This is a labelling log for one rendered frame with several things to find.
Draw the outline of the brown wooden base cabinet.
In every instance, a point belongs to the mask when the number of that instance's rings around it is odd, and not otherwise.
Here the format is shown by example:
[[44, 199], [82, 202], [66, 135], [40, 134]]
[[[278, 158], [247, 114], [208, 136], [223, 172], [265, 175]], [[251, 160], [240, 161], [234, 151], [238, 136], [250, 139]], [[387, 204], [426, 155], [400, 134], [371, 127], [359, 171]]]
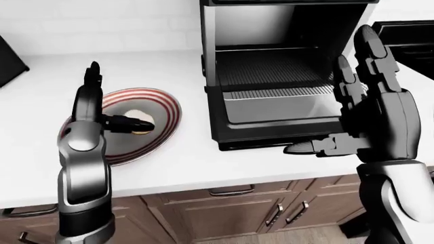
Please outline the brown wooden base cabinet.
[[[166, 192], [113, 200], [116, 231], [112, 244], [191, 244], [311, 227], [343, 225], [356, 229], [364, 211], [355, 174], [255, 184], [255, 191], [232, 197], [213, 197], [209, 189]], [[290, 217], [307, 201], [300, 219]], [[265, 221], [283, 205], [274, 225]]]

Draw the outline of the round bread slice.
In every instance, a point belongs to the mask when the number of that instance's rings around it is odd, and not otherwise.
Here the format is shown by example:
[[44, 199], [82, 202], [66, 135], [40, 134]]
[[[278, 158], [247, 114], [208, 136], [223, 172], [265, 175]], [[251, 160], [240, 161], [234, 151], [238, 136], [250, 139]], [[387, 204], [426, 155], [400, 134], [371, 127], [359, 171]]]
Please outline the round bread slice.
[[124, 116], [134, 119], [140, 119], [141, 121], [148, 121], [152, 124], [155, 124], [155, 121], [151, 115], [148, 115], [140, 110], [129, 110], [124, 113]]

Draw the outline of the black toaster oven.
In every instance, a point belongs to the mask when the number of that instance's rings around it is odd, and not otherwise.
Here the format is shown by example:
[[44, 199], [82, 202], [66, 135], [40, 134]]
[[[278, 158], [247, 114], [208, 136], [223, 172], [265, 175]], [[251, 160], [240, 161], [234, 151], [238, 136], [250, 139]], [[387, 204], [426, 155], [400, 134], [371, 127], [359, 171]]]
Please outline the black toaster oven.
[[221, 51], [317, 48], [331, 60], [333, 72], [337, 57], [353, 49], [355, 31], [379, 1], [199, 0], [205, 87], [233, 92], [216, 84], [216, 53]]

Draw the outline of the metal toaster oven rack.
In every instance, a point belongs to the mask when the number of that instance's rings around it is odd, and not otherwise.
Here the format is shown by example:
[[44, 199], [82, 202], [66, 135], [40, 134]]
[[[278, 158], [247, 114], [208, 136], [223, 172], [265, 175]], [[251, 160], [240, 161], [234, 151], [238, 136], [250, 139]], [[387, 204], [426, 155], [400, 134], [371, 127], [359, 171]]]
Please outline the metal toaster oven rack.
[[331, 60], [317, 48], [216, 53], [216, 84], [227, 91], [333, 85]]

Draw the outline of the black stove appliance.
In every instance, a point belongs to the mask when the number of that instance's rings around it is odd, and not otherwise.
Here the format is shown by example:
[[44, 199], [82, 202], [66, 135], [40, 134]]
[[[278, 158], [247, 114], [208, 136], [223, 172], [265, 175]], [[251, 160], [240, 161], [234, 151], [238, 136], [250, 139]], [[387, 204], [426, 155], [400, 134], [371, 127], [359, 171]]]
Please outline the black stove appliance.
[[372, 28], [397, 62], [434, 81], [434, 20], [375, 22]]

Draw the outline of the red striped round plate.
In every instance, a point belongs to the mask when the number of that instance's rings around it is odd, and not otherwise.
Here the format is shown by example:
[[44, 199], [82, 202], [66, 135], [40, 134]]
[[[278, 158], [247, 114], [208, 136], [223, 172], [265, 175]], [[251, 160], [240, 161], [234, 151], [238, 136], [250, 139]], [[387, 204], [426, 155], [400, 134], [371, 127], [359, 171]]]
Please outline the red striped round plate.
[[[173, 136], [182, 117], [182, 109], [177, 99], [159, 89], [123, 89], [103, 95], [103, 114], [124, 115], [129, 110], [140, 110], [151, 115], [155, 121], [155, 128], [153, 131], [132, 134], [104, 131], [104, 156], [107, 164], [112, 166], [133, 162], [157, 150]], [[69, 134], [69, 123], [72, 123], [71, 118], [60, 130], [58, 143]]]

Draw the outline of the flat black board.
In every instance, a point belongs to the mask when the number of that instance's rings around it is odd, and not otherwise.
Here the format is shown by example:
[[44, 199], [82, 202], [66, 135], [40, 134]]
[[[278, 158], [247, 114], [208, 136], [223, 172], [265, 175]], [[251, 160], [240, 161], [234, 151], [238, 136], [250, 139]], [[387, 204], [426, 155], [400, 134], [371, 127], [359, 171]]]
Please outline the flat black board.
[[0, 36], [0, 88], [29, 70], [30, 68]]

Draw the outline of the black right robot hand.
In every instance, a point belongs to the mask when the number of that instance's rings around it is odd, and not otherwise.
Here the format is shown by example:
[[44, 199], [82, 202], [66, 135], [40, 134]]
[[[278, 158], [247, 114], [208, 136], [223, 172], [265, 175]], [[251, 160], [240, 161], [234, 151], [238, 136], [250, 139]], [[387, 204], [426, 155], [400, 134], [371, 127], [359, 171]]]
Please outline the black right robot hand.
[[344, 56], [334, 63], [334, 97], [341, 103], [344, 131], [323, 140], [286, 146], [284, 154], [337, 157], [357, 155], [364, 163], [413, 160], [420, 142], [420, 116], [410, 91], [396, 77], [399, 67], [371, 26], [354, 36], [353, 70]]

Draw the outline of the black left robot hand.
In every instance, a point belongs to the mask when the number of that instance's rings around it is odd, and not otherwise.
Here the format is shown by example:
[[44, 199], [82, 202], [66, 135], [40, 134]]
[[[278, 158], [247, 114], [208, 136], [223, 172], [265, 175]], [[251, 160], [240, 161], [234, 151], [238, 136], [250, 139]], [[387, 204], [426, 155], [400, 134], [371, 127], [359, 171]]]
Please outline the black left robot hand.
[[103, 134], [111, 131], [118, 134], [149, 132], [154, 123], [125, 115], [105, 115], [102, 113], [102, 75], [100, 65], [93, 61], [85, 71], [84, 82], [77, 90], [71, 121], [87, 121], [96, 126], [96, 131]]

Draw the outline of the open toaster oven door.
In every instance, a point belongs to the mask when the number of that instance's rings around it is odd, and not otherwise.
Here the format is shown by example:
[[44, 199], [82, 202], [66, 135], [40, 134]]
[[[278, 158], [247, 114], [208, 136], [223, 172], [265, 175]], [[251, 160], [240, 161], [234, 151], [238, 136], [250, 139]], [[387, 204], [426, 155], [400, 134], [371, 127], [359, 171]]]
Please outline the open toaster oven door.
[[284, 146], [343, 132], [332, 85], [251, 91], [205, 87], [221, 151]]

